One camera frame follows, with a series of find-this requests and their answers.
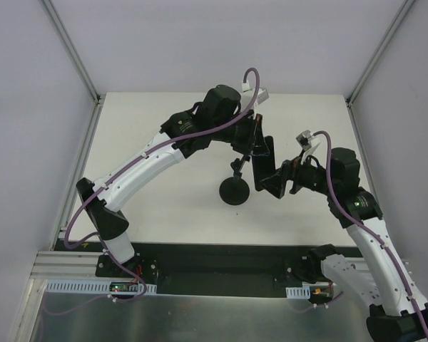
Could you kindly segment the black smartphone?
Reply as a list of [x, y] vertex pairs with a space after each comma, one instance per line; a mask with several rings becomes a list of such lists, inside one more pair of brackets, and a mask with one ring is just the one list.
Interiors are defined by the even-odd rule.
[[252, 157], [254, 186], [258, 192], [267, 189], [276, 173], [274, 138], [265, 136], [265, 144], [268, 152]]

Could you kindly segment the black phone stand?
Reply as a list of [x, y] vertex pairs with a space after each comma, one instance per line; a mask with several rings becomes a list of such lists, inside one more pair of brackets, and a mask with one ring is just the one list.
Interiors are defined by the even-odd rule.
[[219, 186], [219, 195], [224, 203], [231, 206], [239, 206], [248, 200], [250, 188], [248, 183], [243, 179], [241, 170], [244, 164], [249, 161], [250, 157], [243, 155], [241, 158], [236, 158], [231, 162], [230, 167], [233, 171], [233, 176], [223, 180]]

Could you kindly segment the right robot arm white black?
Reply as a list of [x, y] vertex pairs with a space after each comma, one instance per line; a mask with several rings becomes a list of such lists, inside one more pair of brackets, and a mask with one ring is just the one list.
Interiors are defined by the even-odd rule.
[[428, 300], [412, 281], [400, 259], [374, 196], [360, 187], [360, 162], [353, 150], [329, 151], [327, 165], [298, 155], [275, 166], [273, 152], [253, 157], [258, 191], [280, 199], [292, 182], [291, 194], [307, 188], [327, 198], [331, 214], [355, 242], [371, 274], [361, 275], [337, 247], [311, 249], [293, 269], [307, 283], [328, 279], [368, 311], [367, 330], [373, 341], [428, 341]]

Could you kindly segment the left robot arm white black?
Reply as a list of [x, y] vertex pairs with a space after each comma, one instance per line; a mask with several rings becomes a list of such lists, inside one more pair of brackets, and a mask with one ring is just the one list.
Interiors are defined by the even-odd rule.
[[83, 200], [83, 210], [99, 233], [113, 259], [111, 267], [119, 276], [131, 276], [137, 263], [126, 233], [129, 223], [121, 211], [124, 204], [157, 175], [208, 148], [212, 141], [227, 143], [241, 154], [232, 163], [233, 177], [238, 179], [245, 162], [252, 156], [268, 153], [261, 117], [255, 113], [268, 97], [266, 89], [253, 89], [248, 83], [243, 83], [240, 92], [217, 85], [192, 108], [170, 116], [147, 145], [123, 165], [95, 181], [85, 177], [78, 181], [76, 188]]

